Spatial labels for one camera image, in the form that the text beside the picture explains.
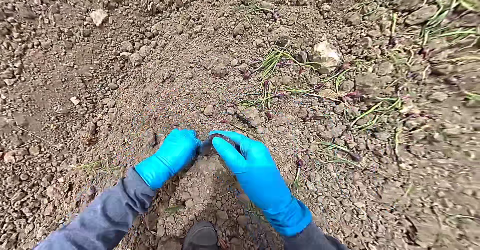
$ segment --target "hand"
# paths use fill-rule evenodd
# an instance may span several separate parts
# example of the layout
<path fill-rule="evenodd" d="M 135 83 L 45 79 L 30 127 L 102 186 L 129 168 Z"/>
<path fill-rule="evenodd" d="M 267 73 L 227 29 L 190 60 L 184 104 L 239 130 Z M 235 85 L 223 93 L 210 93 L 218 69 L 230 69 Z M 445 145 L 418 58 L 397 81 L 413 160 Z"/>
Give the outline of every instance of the hand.
<path fill-rule="evenodd" d="M 158 151 L 136 165 L 135 170 L 151 189 L 158 189 L 192 160 L 198 146 L 200 140 L 195 131 L 176 128 Z"/>
<path fill-rule="evenodd" d="M 293 236 L 312 221 L 309 209 L 291 194 L 267 147 L 237 132 L 212 131 L 240 145 L 241 154 L 222 138 L 213 146 L 235 173 L 250 200 L 259 207 L 278 233 Z"/>

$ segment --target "dirt ground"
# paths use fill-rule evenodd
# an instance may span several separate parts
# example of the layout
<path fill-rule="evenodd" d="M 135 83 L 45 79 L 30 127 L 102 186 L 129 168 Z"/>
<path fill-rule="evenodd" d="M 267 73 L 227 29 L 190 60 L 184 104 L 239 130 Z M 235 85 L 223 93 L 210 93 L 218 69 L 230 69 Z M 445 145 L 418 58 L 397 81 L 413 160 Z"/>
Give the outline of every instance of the dirt ground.
<path fill-rule="evenodd" d="M 173 128 L 261 140 L 351 249 L 480 249 L 478 0 L 0 0 L 0 249 L 67 224 Z M 218 155 L 118 249 L 282 249 Z"/>

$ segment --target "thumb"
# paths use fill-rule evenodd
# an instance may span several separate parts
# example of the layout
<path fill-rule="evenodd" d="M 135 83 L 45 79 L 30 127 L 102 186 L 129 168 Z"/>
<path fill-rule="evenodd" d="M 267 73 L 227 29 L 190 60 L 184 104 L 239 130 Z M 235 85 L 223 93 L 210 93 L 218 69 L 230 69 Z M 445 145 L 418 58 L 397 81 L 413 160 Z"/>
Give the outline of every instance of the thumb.
<path fill-rule="evenodd" d="M 215 137 L 212 140 L 212 144 L 233 173 L 238 174 L 247 171 L 247 161 L 230 143 L 226 142 L 223 138 Z"/>

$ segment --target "white rock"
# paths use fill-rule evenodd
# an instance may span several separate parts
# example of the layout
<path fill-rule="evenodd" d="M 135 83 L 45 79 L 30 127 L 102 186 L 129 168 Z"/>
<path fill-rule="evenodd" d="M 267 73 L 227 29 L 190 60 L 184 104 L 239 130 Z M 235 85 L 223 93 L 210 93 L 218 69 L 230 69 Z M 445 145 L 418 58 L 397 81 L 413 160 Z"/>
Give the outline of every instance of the white rock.
<path fill-rule="evenodd" d="M 310 62 L 315 62 L 315 68 L 320 74 L 328 74 L 341 62 L 339 53 L 332 48 L 327 40 L 317 43 L 309 54 Z"/>
<path fill-rule="evenodd" d="M 97 9 L 90 13 L 90 18 L 92 18 L 93 23 L 96 26 L 100 26 L 103 20 L 108 16 L 108 14 L 103 9 Z"/>
<path fill-rule="evenodd" d="M 80 104 L 80 100 L 76 96 L 70 97 L 70 101 L 73 103 L 74 106 L 77 106 L 78 104 Z"/>

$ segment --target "wrist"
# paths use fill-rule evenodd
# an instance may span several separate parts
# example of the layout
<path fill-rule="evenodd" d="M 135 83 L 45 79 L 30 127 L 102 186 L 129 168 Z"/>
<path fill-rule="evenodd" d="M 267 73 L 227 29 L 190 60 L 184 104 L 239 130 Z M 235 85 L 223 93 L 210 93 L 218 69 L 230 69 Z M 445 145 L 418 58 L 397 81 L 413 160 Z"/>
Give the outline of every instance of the wrist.
<path fill-rule="evenodd" d="M 163 186 L 174 174 L 161 160 L 161 156 L 152 155 L 135 166 L 138 175 L 153 190 Z"/>
<path fill-rule="evenodd" d="M 283 236 L 294 236 L 305 229 L 312 221 L 310 210 L 291 195 L 291 201 L 281 210 L 263 212 L 272 227 Z"/>

